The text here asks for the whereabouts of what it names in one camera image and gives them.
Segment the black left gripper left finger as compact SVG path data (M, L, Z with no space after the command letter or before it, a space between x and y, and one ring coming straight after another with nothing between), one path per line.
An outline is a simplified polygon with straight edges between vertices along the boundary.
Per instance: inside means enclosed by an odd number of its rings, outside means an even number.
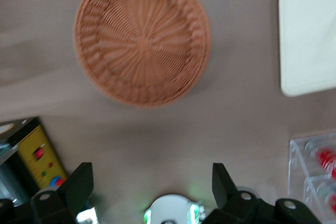
M1 199L1 223L77 223L93 188L92 163L81 163L62 185L42 189L20 206Z

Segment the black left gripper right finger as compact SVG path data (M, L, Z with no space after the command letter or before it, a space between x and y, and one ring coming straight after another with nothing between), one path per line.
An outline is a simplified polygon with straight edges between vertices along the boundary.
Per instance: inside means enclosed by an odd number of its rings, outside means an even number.
M278 199L275 205L255 194L238 190L222 163L212 168L212 191L217 203L203 223L319 223L319 219L302 202Z

